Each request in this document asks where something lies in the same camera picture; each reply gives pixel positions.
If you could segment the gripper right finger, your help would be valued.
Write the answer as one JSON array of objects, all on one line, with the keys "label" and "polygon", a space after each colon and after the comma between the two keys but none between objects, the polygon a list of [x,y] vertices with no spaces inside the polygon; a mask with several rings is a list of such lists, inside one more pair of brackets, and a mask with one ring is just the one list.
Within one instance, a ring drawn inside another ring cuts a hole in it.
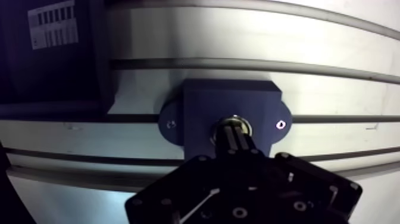
[{"label": "gripper right finger", "polygon": [[363,193],[357,183],[288,153],[269,158],[234,128],[234,168],[253,195],[248,216],[268,223],[348,223]]}]

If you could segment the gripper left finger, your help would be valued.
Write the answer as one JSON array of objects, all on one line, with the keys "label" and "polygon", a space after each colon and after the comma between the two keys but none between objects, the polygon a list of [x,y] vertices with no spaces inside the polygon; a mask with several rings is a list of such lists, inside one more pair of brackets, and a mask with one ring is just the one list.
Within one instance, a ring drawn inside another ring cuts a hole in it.
[{"label": "gripper left finger", "polygon": [[182,223],[216,189],[216,176],[227,167],[223,157],[249,149],[248,137],[240,125],[220,125],[215,131],[215,158],[198,155],[129,198],[129,222]]}]

